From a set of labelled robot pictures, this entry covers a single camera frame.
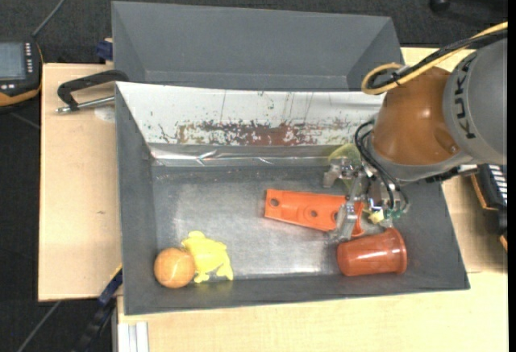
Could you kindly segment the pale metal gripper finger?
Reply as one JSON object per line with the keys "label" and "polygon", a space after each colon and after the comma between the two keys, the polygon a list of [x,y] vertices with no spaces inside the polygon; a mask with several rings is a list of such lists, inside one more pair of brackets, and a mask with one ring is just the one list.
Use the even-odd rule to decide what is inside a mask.
{"label": "pale metal gripper finger", "polygon": [[337,180],[341,180],[344,183],[352,181],[358,176],[360,168],[361,164],[350,158],[332,159],[328,170],[323,175],[322,186],[330,188]]}
{"label": "pale metal gripper finger", "polygon": [[356,224],[358,216],[354,209],[353,203],[343,204],[337,213],[335,219],[335,228],[329,232],[329,238],[332,242],[346,242],[352,238],[352,232]]}

